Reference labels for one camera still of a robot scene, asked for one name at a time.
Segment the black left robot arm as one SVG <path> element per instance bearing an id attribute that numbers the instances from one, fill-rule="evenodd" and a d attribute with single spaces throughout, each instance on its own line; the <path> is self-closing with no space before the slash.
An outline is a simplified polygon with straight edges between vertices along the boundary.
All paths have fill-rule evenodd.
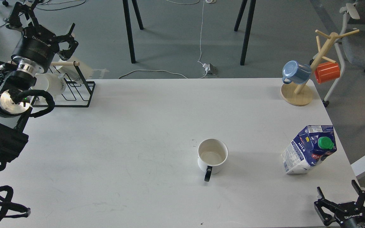
<path id="1" fill-rule="evenodd" d="M 72 32 L 56 35 L 42 26 L 34 13 L 38 1 L 15 3 L 6 27 L 21 33 L 11 60 L 0 61 L 0 171 L 16 159 L 29 140 L 23 132 L 30 117 L 50 113 L 55 102 L 49 92 L 32 90 L 36 74 L 48 72 L 55 55 L 68 60 L 78 42 Z"/>

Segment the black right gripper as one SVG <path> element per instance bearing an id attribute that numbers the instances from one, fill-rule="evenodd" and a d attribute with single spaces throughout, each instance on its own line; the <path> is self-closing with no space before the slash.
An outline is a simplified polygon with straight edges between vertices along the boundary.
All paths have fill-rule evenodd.
<path id="1" fill-rule="evenodd" d="M 327 200 L 321 188 L 317 187 L 318 197 L 313 205 L 325 226 L 337 222 L 341 228 L 365 228 L 365 207 L 363 206 L 365 202 L 365 190 L 357 184 L 356 180 L 352 180 L 351 184 L 358 194 L 357 200 L 353 202 L 354 211 L 351 214 L 341 213 L 344 212 L 344 208 L 337 203 Z M 323 208 L 328 209 L 334 215 L 332 216 L 324 212 Z"/>

